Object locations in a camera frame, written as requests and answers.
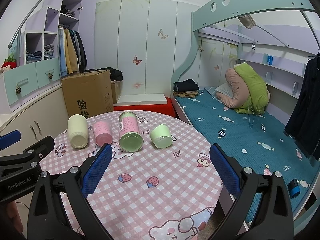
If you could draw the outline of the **pink plastic cup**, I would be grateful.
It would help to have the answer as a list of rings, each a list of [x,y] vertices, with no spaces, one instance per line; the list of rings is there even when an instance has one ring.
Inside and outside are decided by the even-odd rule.
[[[92,126],[95,143],[98,146],[103,146],[103,144],[112,144],[112,129],[107,121],[97,121]]]

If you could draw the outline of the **cream white cup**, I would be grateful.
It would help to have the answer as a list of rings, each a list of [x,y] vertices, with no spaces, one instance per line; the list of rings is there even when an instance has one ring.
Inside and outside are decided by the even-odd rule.
[[[89,138],[86,118],[80,114],[72,115],[68,119],[67,134],[73,148],[85,148]]]

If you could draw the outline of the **small green cup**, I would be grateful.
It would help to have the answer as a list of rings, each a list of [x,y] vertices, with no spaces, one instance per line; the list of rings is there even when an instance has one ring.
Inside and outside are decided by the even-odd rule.
[[[153,144],[159,149],[170,147],[173,142],[170,129],[165,124],[160,124],[152,129],[150,138]]]

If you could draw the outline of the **cream lower cabinet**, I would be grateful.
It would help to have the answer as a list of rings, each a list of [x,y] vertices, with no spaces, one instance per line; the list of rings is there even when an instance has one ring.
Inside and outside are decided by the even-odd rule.
[[[21,139],[1,150],[1,156],[22,153],[48,135],[57,137],[67,129],[68,118],[61,85],[36,96],[11,114],[2,114],[1,135],[17,129]]]

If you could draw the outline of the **teal drawer cabinet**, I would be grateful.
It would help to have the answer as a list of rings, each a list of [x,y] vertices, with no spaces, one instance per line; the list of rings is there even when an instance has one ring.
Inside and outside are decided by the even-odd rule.
[[[60,83],[57,58],[29,63],[1,74],[1,114],[11,114]]]

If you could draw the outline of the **teal candy print mattress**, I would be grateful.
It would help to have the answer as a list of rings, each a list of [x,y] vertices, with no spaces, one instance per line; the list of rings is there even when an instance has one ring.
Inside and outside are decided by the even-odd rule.
[[[206,90],[194,98],[177,96],[175,100],[193,127],[241,166],[266,175],[279,171],[287,184],[296,180],[300,193],[291,199],[291,206],[293,215],[298,215],[317,179],[319,161],[311,161],[297,142],[285,135],[284,124],[268,112],[239,114]]]

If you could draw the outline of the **red potted plant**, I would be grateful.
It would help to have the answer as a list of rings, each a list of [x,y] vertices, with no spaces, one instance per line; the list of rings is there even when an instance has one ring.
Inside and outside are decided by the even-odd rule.
[[[7,59],[4,60],[3,64],[2,64],[2,68],[4,67],[10,67],[10,69],[16,68],[17,67],[17,61],[13,55],[13,53],[11,53]]]

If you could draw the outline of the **large cardboard box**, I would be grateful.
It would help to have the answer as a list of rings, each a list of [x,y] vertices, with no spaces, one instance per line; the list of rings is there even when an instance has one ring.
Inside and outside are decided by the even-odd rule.
[[[109,70],[69,75],[61,83],[69,116],[80,114],[87,119],[114,111]]]

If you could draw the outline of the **tall green pink can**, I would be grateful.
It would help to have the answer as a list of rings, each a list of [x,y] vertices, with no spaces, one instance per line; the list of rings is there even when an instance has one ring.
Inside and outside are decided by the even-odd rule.
[[[144,144],[138,117],[131,111],[119,116],[119,145],[125,152],[137,152]]]

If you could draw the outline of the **dark hanging garment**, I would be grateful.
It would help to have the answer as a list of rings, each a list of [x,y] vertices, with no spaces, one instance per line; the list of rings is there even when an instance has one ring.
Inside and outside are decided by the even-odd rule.
[[[300,96],[284,131],[319,160],[319,55],[306,65]]]

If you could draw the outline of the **hanging clothes row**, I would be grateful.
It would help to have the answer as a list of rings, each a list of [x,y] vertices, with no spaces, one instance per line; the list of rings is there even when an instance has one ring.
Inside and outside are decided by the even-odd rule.
[[[84,72],[87,67],[87,57],[80,34],[59,26],[57,35],[60,77]]]

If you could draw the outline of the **small cardboard box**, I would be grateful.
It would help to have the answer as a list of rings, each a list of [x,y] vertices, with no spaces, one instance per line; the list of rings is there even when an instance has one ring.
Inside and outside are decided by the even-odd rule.
[[[111,82],[113,103],[117,103],[118,99],[120,98],[121,86],[122,86],[122,81],[112,81]]]

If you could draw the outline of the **white board on box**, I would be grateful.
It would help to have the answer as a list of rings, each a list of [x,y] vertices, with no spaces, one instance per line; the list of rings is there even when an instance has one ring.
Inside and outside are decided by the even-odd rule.
[[[164,94],[121,95],[115,106],[164,105],[167,99]]]

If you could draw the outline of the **black clothes on box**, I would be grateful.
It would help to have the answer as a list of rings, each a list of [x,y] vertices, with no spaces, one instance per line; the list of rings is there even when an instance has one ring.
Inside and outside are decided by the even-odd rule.
[[[114,82],[123,81],[123,72],[112,67],[100,68],[99,71],[108,70],[110,72],[110,80]]]

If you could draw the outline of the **pink checkered tablecloth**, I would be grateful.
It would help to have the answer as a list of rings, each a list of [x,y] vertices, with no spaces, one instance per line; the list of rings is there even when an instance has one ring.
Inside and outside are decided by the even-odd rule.
[[[112,127],[112,160],[88,201],[114,239],[197,239],[213,215],[222,190],[209,159],[210,144],[185,122],[168,115],[137,111],[143,147],[120,148],[120,112],[91,117]],[[169,127],[172,145],[157,148],[156,126]]]

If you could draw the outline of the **green pillow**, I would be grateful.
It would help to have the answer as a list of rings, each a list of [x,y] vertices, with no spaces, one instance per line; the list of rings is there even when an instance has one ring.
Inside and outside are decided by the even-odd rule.
[[[264,114],[269,102],[265,81],[245,62],[235,66],[234,70],[243,79],[249,91],[247,100],[235,111],[239,114]]]

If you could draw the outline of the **purple white shelf unit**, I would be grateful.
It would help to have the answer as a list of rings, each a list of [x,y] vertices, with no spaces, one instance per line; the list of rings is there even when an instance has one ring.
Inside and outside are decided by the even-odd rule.
[[[79,29],[82,0],[44,0],[42,8],[33,13],[17,37],[18,65],[27,64],[26,53],[43,51],[45,45],[53,45],[53,57],[57,57],[57,33],[59,26]]]

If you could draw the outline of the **pink plush pillow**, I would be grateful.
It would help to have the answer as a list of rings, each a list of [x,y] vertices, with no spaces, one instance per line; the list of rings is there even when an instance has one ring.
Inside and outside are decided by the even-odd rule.
[[[216,92],[216,97],[228,108],[236,109],[241,107],[249,96],[248,88],[243,79],[237,74],[233,68],[226,71],[225,78],[228,87],[232,90],[232,96],[227,96],[220,91]]]

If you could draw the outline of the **folded black clothes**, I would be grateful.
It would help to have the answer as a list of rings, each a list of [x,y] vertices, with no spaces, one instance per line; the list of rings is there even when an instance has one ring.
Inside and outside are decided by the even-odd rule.
[[[192,92],[197,90],[199,90],[199,86],[193,79],[175,82],[173,86],[173,91],[175,93]]]

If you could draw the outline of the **small blue shelf box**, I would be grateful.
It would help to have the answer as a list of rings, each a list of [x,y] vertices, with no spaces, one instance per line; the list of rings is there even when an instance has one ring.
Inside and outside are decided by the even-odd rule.
[[[266,57],[266,63],[268,64],[268,65],[273,65],[273,56],[271,56],[271,55],[267,55],[267,57]]]

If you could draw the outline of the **purple wall shelves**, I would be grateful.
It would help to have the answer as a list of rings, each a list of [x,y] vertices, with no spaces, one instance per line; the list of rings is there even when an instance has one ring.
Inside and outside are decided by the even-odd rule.
[[[307,62],[319,52],[319,30],[293,25],[205,27],[200,35],[238,46],[237,59],[247,62],[265,82],[294,98],[300,95]],[[266,63],[273,56],[273,65]]]

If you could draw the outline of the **teal bunk bed frame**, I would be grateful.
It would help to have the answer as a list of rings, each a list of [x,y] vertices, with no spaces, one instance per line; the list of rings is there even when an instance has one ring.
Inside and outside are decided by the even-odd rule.
[[[174,71],[171,82],[175,83],[188,71],[193,64],[198,51],[199,30],[222,21],[236,17],[277,10],[298,10],[302,14],[314,12],[312,0],[211,0],[191,15],[191,45],[185,61]],[[286,189],[291,201],[291,189],[287,183]],[[257,193],[240,229],[247,231],[254,219],[261,194]],[[319,202],[315,202],[305,213],[293,215],[293,239],[317,239],[319,237]]]

